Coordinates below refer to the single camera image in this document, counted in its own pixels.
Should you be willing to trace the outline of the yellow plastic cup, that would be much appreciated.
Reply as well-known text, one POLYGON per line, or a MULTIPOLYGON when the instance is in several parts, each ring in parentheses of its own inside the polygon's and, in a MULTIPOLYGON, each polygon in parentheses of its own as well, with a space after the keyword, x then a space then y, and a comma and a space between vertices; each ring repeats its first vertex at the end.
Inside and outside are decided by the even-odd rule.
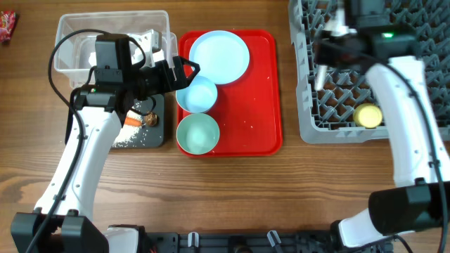
POLYGON ((355 109, 353 120, 357 126, 373 129, 382 123, 383 113, 378 106, 364 103, 355 109))

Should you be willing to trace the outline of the mint green bowl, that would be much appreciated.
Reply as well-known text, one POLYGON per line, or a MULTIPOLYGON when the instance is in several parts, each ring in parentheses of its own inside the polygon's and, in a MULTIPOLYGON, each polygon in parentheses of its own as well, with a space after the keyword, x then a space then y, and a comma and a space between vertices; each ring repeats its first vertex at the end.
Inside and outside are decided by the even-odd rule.
POLYGON ((183 151, 191 155, 204 155, 212 151, 219 138, 219 125, 204 113, 184 117, 176 129, 177 143, 183 151))

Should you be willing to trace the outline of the red snack wrapper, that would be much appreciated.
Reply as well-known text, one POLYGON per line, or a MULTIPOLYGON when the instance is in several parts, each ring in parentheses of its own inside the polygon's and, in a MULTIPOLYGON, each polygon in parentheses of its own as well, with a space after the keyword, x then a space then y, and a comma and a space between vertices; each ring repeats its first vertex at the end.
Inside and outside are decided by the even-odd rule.
POLYGON ((1 43, 11 40, 17 21, 18 14, 15 11, 1 11, 1 43))

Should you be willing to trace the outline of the light blue plate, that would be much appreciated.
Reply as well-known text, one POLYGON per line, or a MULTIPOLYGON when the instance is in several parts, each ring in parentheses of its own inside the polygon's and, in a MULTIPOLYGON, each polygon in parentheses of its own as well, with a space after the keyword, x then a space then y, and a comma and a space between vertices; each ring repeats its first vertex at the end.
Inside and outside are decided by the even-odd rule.
POLYGON ((215 30, 199 36, 193 42, 189 60, 200 65, 200 76, 224 85, 244 75, 250 64, 250 51, 235 33, 215 30))

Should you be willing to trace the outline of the white plastic spoon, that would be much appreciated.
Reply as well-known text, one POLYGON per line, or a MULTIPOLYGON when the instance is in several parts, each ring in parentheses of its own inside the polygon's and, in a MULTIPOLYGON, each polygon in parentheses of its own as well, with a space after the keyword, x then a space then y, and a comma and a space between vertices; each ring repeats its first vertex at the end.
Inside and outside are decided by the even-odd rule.
POLYGON ((326 76, 327 76, 327 70, 328 70, 327 65, 319 65, 318 66, 318 70, 316 73, 316 81, 314 84, 314 89, 316 91, 320 91, 323 89, 325 80, 326 80, 326 76))

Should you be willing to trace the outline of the brown food scrap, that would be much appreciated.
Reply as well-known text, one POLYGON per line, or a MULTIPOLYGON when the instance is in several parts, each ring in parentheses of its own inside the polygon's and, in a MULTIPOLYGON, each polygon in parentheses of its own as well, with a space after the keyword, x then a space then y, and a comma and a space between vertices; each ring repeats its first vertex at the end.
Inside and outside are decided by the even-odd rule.
POLYGON ((158 124, 158 116, 154 112, 150 112, 143 118, 145 125, 148 127, 155 127, 158 124))

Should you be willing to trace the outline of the light blue rice bowl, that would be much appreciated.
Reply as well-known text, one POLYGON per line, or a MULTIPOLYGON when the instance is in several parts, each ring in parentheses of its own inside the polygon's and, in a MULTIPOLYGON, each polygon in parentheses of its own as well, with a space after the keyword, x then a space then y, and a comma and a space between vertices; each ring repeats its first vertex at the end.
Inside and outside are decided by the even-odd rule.
POLYGON ((216 103, 217 86, 210 79, 197 76, 191 84, 176 92, 178 105, 189 113, 205 113, 216 103))

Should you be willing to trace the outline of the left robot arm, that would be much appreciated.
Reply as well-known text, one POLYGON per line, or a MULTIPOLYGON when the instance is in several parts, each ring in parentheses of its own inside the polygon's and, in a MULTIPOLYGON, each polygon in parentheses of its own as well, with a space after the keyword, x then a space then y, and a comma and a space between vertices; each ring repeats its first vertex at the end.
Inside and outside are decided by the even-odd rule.
POLYGON ((143 226, 92 223, 94 197, 108 153, 138 100, 185 89, 193 81, 180 56, 148 67, 131 61, 134 39, 97 31, 96 65, 72 91, 66 146, 50 185, 30 213, 17 213, 11 235, 19 252, 148 252, 143 226))

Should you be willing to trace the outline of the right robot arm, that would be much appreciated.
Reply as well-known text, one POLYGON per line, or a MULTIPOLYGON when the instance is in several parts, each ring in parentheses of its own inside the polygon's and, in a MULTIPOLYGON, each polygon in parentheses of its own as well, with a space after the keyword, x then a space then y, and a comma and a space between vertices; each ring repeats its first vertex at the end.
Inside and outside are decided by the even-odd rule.
POLYGON ((449 230, 449 155, 439 133, 413 28, 390 23, 383 1, 340 1, 315 39, 321 90, 330 67, 357 67, 373 89, 387 127, 395 187, 374 192, 359 214, 335 222, 338 250, 359 249, 403 233, 449 230))

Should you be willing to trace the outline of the orange carrot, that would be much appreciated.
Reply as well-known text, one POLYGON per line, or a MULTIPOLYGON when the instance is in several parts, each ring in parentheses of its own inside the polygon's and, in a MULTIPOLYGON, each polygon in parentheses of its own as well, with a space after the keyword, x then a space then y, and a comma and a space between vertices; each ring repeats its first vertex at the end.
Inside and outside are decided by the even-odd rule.
POLYGON ((141 127, 143 125, 143 122, 141 120, 137 120, 137 119, 130 118, 130 117, 127 117, 125 119, 124 123, 126 125, 133 126, 133 127, 141 127))

